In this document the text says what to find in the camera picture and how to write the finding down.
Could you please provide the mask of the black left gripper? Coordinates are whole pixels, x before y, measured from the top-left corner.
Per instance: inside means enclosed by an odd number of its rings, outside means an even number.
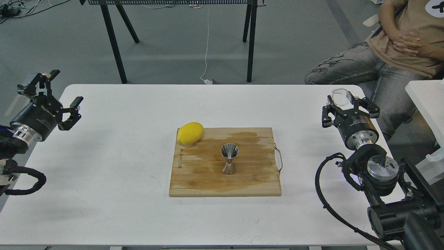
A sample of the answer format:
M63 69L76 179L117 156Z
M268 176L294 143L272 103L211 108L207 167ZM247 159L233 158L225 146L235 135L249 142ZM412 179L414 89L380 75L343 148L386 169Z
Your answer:
M63 108L52 95L51 81L59 73L60 70L52 70L45 74L31 74L25 81L26 86L17 85L17 93L32 101L12 119L11 127L16 129L25 125L38 134L39 141L45 141L56 125L59 130L68 131L81 119L79 105L84 97L76 97L69 108ZM68 119L62 121L62 115L67 113Z

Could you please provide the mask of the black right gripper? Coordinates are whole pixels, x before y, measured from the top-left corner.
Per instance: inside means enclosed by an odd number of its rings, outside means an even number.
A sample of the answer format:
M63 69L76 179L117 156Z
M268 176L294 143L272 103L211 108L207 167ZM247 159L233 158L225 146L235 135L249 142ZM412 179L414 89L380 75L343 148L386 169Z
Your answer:
M322 127L335 126L350 150L358 150L365 144L376 144L379 134L370 119L379 118L380 109L368 98L351 95L352 109L343 111L331 95L322 108Z

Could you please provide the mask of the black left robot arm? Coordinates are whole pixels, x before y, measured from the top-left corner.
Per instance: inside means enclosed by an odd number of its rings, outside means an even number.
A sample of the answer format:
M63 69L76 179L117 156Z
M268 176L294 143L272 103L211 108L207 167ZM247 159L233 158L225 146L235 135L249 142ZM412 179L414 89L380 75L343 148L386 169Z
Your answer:
M52 94L51 82L59 73L60 70L55 69L46 74L30 75L27 85L17 86L18 94L27 97L29 103L11 120L9 126L1 126L2 195L29 195L40 190L46 183L46 176L35 169L19 166L14 157L25 154L32 142L45 141L56 127L68 131L81 119L79 105L84 99L82 96L76 97L68 108L64 108ZM19 174L27 174L37 181L26 190L10 189Z

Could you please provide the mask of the person's right hand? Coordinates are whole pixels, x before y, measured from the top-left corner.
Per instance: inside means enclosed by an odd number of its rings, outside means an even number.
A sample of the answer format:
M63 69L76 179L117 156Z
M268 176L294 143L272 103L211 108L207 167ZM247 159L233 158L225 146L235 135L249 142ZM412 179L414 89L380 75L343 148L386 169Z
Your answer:
M396 51L408 56L416 57L421 47L421 38L415 33L394 32L390 35L390 40Z

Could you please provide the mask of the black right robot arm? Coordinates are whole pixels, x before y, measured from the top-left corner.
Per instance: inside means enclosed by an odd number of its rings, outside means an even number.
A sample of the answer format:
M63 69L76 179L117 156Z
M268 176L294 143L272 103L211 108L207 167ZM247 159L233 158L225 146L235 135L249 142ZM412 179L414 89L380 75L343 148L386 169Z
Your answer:
M355 233L394 250L398 240L406 250L442 250L443 240L436 232L442 226L443 198L425 180L410 160L395 161L377 144L379 133L371 122L379 117L379 107L368 98L358 98L345 89L333 90L322 108L322 126L338 129L346 148L328 156L317 168L315 189L323 208ZM338 159L345 180L362 191L369 202L368 219L376 236L351 225L330 206L321 186L321 171L330 160Z

